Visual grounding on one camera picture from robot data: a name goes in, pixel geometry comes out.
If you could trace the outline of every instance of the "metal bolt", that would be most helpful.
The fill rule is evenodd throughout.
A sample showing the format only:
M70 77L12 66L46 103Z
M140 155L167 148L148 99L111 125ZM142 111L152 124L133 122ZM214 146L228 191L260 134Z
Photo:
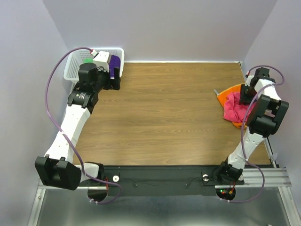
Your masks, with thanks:
M209 176L207 174L204 174L202 176L202 178L203 178L203 181L205 181L205 182L209 181Z

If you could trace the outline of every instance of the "white cable connector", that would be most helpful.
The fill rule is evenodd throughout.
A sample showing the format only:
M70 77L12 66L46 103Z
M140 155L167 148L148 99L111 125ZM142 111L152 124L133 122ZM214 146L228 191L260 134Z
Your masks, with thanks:
M91 55L92 55L93 57L95 57L95 56L97 55L97 52L96 52L95 49L93 49L90 53L91 53Z

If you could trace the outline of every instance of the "wood grain tabletop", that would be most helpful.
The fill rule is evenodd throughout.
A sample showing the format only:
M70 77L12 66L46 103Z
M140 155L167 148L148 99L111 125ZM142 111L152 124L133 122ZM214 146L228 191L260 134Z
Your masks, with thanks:
M121 90L99 93L77 149L105 165L220 164L240 131L223 119L213 89L242 82L238 64L125 64ZM269 164L264 144L250 162Z

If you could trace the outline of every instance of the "plastic basket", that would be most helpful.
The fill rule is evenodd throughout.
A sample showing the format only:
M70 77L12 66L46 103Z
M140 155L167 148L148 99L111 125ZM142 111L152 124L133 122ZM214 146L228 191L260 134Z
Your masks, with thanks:
M124 50L122 48L93 48L97 52L106 51L112 55L118 56L120 58L120 76L123 72L124 64ZM71 53L68 56L66 67L64 70L64 79L77 83L79 81L79 65L81 65L85 59L93 58L88 50L81 49Z

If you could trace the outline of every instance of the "purple object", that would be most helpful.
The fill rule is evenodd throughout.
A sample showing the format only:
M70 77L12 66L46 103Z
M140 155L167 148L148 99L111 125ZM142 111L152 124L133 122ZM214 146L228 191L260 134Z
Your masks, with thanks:
M121 65L121 60L119 59L119 57L115 55L111 55L111 61L109 63L111 79L114 78L114 67L120 68L120 65Z

